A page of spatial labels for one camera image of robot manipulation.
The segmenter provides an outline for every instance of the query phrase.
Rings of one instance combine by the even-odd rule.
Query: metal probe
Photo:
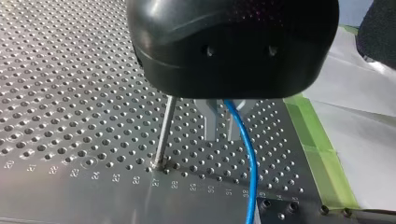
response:
[[[163,155],[165,154],[172,117],[175,112],[176,101],[176,97],[168,95],[168,102],[166,103],[165,115],[163,117],[163,127],[161,128],[157,152],[154,161],[151,162],[152,168],[156,170],[160,170],[164,166]]]

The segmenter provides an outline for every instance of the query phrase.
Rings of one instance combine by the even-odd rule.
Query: black rounded housing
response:
[[[147,80],[186,98],[282,98],[318,76],[337,0],[128,0]]]

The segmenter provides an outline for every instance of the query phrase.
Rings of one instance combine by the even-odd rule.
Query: blue tube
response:
[[[256,208],[256,195],[257,195],[257,162],[256,154],[254,152],[253,145],[251,145],[248,131],[245,128],[244,122],[238,115],[238,111],[230,100],[224,100],[224,104],[227,105],[228,110],[233,115],[236,123],[238,124],[239,131],[241,132],[242,139],[247,147],[247,154],[249,156],[250,163],[250,187],[247,202],[247,221],[246,224],[252,224],[254,222],[254,210]]]

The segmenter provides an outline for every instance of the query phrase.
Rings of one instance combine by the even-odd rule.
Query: green masking tape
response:
[[[343,167],[311,102],[301,94],[284,100],[317,184],[322,203],[331,209],[359,209]]]

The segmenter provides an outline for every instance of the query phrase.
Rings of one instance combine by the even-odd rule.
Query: aluminum surface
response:
[[[168,167],[151,170],[166,96],[137,65],[125,8],[0,2],[0,222],[244,223],[248,159],[241,141],[227,141],[224,105],[217,141],[206,142],[203,116],[178,100]],[[245,123],[259,196],[298,200],[318,223],[318,192],[282,101],[258,101]]]

